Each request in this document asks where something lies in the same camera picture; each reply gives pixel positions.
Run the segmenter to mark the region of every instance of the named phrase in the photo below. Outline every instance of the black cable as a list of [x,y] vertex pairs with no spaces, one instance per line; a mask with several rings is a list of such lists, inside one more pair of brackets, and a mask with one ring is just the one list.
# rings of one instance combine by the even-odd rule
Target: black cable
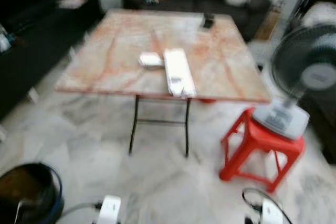
[[59,219],[57,220],[57,222],[58,222],[60,219],[62,219],[63,217],[67,216],[68,214],[70,214],[70,213],[72,213],[72,212],[74,212],[74,211],[77,211],[77,210],[79,210],[79,209],[83,209],[83,208],[93,208],[93,209],[95,209],[95,210],[100,210],[101,206],[102,206],[102,202],[101,202],[101,201],[96,202],[96,203],[93,203],[93,202],[89,203],[89,202],[87,202],[87,203],[81,203],[81,204],[75,205],[75,206],[73,206],[73,207],[70,207],[70,208],[67,209],[66,211],[64,211],[64,212],[62,213],[62,215],[59,217]]
[[262,206],[260,205],[256,205],[256,204],[252,204],[250,201],[248,201],[246,198],[245,198],[245,193],[248,193],[248,192],[253,192],[253,193],[258,193],[260,195],[262,195],[264,198],[267,198],[269,199],[270,201],[272,201],[274,203],[274,205],[276,205],[276,207],[282,212],[283,216],[287,219],[288,223],[289,224],[293,224],[291,222],[291,220],[289,219],[289,217],[287,216],[287,214],[283,211],[283,209],[279,206],[278,203],[276,203],[270,196],[268,196],[267,193],[259,190],[259,189],[256,189],[256,188],[245,188],[243,190],[243,192],[241,193],[241,196],[243,198],[243,200],[245,201],[246,204],[248,204],[250,207],[252,207],[254,210],[256,211],[259,211],[261,212],[262,211]]

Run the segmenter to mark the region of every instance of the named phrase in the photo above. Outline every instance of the tiled floor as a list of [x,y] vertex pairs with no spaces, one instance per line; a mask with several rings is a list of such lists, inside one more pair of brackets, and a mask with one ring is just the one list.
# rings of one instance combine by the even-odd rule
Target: tiled floor
[[[238,224],[245,215],[258,219],[241,199],[241,190],[261,186],[218,178],[223,165],[219,141],[249,104],[192,102],[188,159],[183,156],[183,128],[150,125],[138,127],[133,155],[128,156],[134,99],[55,92],[66,64],[64,59],[36,87],[37,104],[22,102],[3,122],[8,139],[0,145],[0,172],[23,162],[47,162],[62,176],[66,208],[117,195],[124,224]],[[271,86],[266,73],[264,78]],[[184,108],[145,103],[140,114],[177,119]],[[334,223],[336,177],[310,128],[305,137],[304,156],[274,197],[293,223]],[[256,159],[249,167],[263,164]],[[91,223],[96,217],[92,210],[80,210],[60,224]]]

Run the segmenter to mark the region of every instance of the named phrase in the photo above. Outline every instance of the table top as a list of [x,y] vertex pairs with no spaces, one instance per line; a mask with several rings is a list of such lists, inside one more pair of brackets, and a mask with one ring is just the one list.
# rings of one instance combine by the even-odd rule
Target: table top
[[259,76],[232,18],[215,15],[210,29],[203,14],[117,10],[106,14],[56,84],[63,92],[172,98],[165,70],[139,64],[144,51],[163,57],[183,48],[200,99],[268,102]]

